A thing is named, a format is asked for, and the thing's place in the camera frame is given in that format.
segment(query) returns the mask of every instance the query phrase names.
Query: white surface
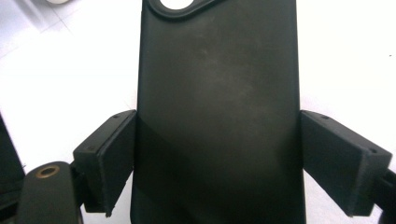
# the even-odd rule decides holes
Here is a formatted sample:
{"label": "white surface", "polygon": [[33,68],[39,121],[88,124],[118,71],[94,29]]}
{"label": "white surface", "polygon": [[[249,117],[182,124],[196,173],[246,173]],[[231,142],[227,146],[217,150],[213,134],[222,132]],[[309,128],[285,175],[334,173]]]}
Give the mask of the white surface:
{"label": "white surface", "polygon": [[[0,111],[25,171],[70,162],[73,149],[109,116],[135,108],[141,1],[1,4]],[[395,4],[298,0],[302,108],[337,119],[393,154]],[[129,223],[131,184],[113,217],[84,214],[85,223]],[[346,217],[309,176],[305,190],[308,224],[378,220],[379,210]]]}
{"label": "white surface", "polygon": [[47,1],[49,1],[52,4],[63,4],[69,0],[47,0]]}

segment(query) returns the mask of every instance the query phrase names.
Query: brass screw hole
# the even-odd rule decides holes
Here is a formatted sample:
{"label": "brass screw hole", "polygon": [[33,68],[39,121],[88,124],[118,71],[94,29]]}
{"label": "brass screw hole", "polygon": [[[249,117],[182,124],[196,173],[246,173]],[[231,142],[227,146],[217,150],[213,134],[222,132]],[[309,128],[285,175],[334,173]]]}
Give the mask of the brass screw hole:
{"label": "brass screw hole", "polygon": [[40,169],[37,173],[35,173],[35,177],[39,179],[48,178],[50,176],[58,174],[60,168],[57,165],[49,165],[42,169]]}

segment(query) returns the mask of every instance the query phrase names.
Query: black phone case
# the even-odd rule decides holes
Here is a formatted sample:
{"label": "black phone case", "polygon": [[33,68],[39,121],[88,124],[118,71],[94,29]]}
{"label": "black phone case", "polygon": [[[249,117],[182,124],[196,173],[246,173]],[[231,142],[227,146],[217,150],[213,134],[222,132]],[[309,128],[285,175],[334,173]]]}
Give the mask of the black phone case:
{"label": "black phone case", "polygon": [[305,223],[295,0],[144,0],[132,223]]}

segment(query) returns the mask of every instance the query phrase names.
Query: phone back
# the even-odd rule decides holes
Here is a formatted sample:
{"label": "phone back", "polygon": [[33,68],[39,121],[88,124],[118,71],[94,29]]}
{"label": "phone back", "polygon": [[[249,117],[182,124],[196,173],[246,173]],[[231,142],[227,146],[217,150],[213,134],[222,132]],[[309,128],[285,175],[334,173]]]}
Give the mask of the phone back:
{"label": "phone back", "polygon": [[132,223],[305,223],[295,0],[144,0]]}

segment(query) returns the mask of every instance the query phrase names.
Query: black clamp arm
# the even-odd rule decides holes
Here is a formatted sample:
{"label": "black clamp arm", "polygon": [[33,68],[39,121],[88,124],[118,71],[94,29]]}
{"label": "black clamp arm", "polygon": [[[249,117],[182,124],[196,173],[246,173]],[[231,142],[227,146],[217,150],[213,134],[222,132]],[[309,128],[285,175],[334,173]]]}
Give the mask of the black clamp arm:
{"label": "black clamp arm", "polygon": [[89,213],[111,216],[134,169],[135,118],[134,110],[112,116],[76,148],[70,165],[56,161],[31,171],[17,224],[82,223],[83,203]]}
{"label": "black clamp arm", "polygon": [[301,112],[304,169],[349,216],[383,209],[380,222],[395,223],[396,178],[392,155],[327,116]]}

